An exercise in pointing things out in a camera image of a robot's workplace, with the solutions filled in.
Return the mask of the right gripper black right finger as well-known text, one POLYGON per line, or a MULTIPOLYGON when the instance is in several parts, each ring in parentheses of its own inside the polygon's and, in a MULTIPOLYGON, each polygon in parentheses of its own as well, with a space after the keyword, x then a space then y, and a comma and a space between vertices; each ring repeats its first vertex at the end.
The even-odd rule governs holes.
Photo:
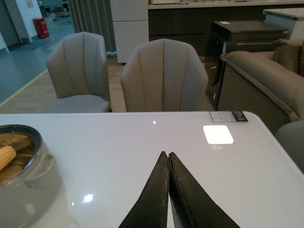
POLYGON ((169 155, 169 195, 184 228, 238 228, 198 183, 178 156, 169 155))

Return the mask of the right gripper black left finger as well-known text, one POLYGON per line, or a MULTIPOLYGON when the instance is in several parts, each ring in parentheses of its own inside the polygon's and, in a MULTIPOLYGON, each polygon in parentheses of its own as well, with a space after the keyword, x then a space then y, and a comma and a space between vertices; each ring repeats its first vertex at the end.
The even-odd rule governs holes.
POLYGON ((167 227, 169 182, 169 159, 165 152, 161 152, 138 200, 119 227, 167 227))

